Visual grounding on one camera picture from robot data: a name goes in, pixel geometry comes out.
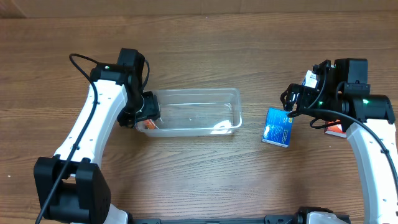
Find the white blue box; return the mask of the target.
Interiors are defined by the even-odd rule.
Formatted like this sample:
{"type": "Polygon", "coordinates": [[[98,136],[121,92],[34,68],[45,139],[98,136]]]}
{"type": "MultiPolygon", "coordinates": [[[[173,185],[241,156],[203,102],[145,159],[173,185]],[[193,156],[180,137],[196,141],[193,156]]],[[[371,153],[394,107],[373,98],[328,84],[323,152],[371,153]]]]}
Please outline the white blue box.
{"type": "Polygon", "coordinates": [[[302,85],[305,87],[316,89],[318,86],[318,75],[308,70],[304,76],[302,85]]]}

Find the red white box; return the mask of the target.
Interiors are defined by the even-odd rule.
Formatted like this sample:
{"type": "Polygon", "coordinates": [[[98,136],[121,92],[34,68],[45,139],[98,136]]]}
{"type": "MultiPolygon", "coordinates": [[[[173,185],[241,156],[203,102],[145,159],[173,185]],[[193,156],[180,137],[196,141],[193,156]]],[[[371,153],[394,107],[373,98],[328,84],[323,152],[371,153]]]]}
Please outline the red white box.
{"type": "Polygon", "coordinates": [[[336,120],[336,125],[325,127],[324,133],[333,136],[338,136],[341,138],[346,138],[346,133],[343,131],[340,120],[336,120]]]}

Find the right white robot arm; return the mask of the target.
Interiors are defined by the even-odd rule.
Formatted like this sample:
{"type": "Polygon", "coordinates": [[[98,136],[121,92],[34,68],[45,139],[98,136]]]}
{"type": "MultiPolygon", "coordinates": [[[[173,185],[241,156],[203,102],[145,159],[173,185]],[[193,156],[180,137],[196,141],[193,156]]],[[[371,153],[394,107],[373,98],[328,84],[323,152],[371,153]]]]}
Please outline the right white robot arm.
{"type": "Polygon", "coordinates": [[[365,223],[397,223],[396,117],[386,95],[373,95],[364,58],[326,60],[311,71],[315,86],[290,84],[280,100],[288,116],[341,125],[362,186],[365,223]]]}

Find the orange bottle white cap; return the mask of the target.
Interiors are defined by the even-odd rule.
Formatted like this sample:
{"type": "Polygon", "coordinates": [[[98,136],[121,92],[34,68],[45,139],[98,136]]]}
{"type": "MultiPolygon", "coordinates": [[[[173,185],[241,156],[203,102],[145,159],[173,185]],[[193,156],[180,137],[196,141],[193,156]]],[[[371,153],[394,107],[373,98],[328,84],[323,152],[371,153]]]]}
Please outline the orange bottle white cap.
{"type": "Polygon", "coordinates": [[[146,129],[157,129],[157,126],[152,119],[144,120],[143,123],[146,129]]]}

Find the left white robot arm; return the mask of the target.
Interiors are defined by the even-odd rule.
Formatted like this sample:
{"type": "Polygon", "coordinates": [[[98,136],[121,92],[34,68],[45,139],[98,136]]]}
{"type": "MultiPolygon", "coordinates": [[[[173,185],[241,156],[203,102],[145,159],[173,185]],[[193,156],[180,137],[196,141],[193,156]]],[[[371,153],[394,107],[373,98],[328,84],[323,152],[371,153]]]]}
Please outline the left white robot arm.
{"type": "Polygon", "coordinates": [[[104,147],[115,122],[133,128],[160,116],[156,96],[144,91],[147,61],[135,65],[96,63],[84,77],[90,87],[66,140],[52,157],[39,157],[34,179],[40,202],[36,223],[132,223],[129,212],[111,203],[101,172],[104,147]]]}

